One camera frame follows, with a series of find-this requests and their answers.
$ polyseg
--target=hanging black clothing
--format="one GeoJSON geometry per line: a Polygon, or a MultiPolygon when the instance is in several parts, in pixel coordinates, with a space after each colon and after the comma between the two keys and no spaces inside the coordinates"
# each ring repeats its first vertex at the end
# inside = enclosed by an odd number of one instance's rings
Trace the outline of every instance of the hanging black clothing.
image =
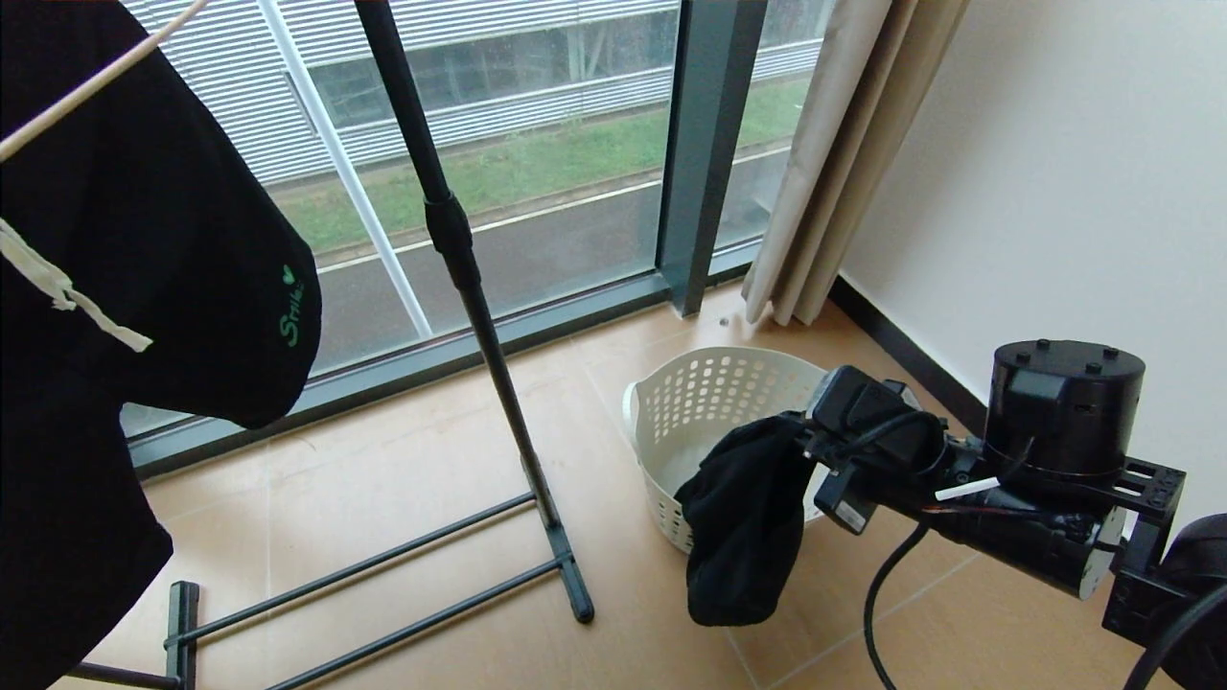
{"type": "Polygon", "coordinates": [[[775,613],[801,548],[801,498],[817,467],[796,416],[729,432],[675,497],[694,537],[687,605],[699,625],[752,625],[775,613]]]}
{"type": "MultiPolygon", "coordinates": [[[[4,135],[146,37],[114,1],[5,0],[0,29],[4,135]]],[[[131,351],[0,262],[0,686],[25,690],[80,662],[169,557],[120,405],[279,419],[319,346],[320,292],[310,249],[161,52],[0,171],[0,216],[153,340],[131,351]]]]}

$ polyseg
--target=laundry basket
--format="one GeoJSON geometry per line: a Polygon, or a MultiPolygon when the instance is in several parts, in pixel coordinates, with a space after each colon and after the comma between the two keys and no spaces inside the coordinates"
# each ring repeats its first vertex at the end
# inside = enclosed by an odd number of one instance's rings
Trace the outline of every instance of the laundry basket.
{"type": "MultiPolygon", "coordinates": [[[[622,414],[643,470],[648,510],[674,546],[688,554],[694,545],[674,494],[720,438],[753,420],[804,410],[826,373],[772,350],[704,347],[627,387],[622,414]]],[[[806,522],[818,516],[810,498],[826,474],[818,465],[805,492],[806,522]]]]}

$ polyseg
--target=curtain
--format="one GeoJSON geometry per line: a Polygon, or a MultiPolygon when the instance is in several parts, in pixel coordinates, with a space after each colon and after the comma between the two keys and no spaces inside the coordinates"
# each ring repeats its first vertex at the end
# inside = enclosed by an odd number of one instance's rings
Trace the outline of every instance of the curtain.
{"type": "Polygon", "coordinates": [[[839,263],[967,0],[831,0],[810,91],[758,257],[746,318],[817,318],[839,263]]]}

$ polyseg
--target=white pole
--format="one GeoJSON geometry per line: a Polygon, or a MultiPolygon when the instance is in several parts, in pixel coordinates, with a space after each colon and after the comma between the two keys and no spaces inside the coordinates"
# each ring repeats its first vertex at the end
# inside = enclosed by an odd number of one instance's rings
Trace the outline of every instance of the white pole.
{"type": "Polygon", "coordinates": [[[384,233],[383,225],[379,223],[379,216],[375,215],[375,209],[371,205],[371,199],[367,196],[367,190],[358,179],[357,171],[353,169],[353,163],[350,162],[350,157],[345,153],[345,146],[341,144],[340,135],[336,134],[336,128],[333,126],[333,119],[328,117],[328,110],[324,109],[324,99],[320,98],[319,91],[315,88],[315,82],[312,81],[310,74],[307,71],[307,64],[303,63],[303,56],[298,53],[298,47],[294,45],[293,37],[290,36],[290,27],[286,26],[286,18],[281,15],[281,9],[277,7],[277,0],[259,0],[259,5],[260,14],[264,15],[264,22],[269,25],[269,31],[272,32],[272,41],[276,42],[277,49],[281,52],[281,59],[286,61],[290,79],[298,87],[303,107],[307,108],[308,117],[315,124],[315,129],[324,141],[324,147],[328,149],[328,156],[333,158],[333,166],[336,167],[336,172],[341,176],[341,184],[345,185],[345,190],[350,194],[353,206],[358,210],[362,226],[367,228],[367,235],[371,236],[371,242],[374,243],[375,252],[383,260],[384,269],[387,269],[388,276],[391,277],[393,286],[396,287],[396,295],[400,296],[401,303],[405,304],[405,311],[409,312],[409,318],[413,322],[413,328],[417,329],[418,335],[421,338],[429,338],[433,335],[433,331],[431,330],[431,324],[426,320],[426,312],[422,311],[422,304],[418,303],[417,296],[413,295],[413,289],[409,285],[409,279],[405,277],[405,269],[396,260],[396,253],[393,250],[391,242],[388,241],[388,236],[384,233]]]}

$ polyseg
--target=black baseboard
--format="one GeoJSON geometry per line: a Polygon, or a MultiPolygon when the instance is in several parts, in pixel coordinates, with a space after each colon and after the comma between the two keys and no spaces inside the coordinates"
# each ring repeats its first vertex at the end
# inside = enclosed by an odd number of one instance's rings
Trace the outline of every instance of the black baseboard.
{"type": "Polygon", "coordinates": [[[899,327],[882,316],[882,312],[879,312],[864,295],[856,292],[855,287],[839,276],[831,287],[829,297],[861,330],[881,345],[887,355],[894,357],[894,361],[903,365],[920,386],[933,393],[933,397],[968,431],[979,435],[984,430],[984,420],[988,416],[984,404],[971,390],[963,388],[950,372],[933,361],[899,330],[899,327]]]}

